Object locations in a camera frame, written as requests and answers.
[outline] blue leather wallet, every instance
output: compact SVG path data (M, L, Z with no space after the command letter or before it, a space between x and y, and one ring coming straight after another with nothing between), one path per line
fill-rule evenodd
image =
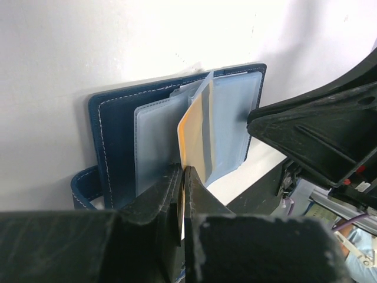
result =
M224 68L214 71L214 77L256 72L262 74L254 107L258 108L266 65ZM135 199L135 109L165 99L182 85L203 80L207 74L134 85L98 93L90 99L88 107L98 166L85 169L72 179L75 208L95 209L91 201L101 195L105 208L109 209L123 208Z

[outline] white wall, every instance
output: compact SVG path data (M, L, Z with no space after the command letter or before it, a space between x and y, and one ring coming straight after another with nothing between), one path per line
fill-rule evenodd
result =
M0 1L0 210L72 208L70 179L96 163L90 94L261 61L267 105L360 62L376 11L373 0ZM251 151L211 186L222 202L283 158L257 140Z

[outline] purple cable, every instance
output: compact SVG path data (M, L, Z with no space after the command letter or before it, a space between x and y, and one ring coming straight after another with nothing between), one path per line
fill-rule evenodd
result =
M290 208L289 208L289 211L288 211L288 216L290 216L293 212L293 209L295 208L295 201L291 198L286 198L289 200L290 202Z
M350 220L347 220L343 224L338 225L338 226L332 228L332 232L339 231L339 230L343 229L344 227L347 227L348 225L351 225L351 224L355 223L356 221L359 221L361 219L367 218L368 216L369 216L369 214L367 214L367 213L355 216L355 217L351 218Z

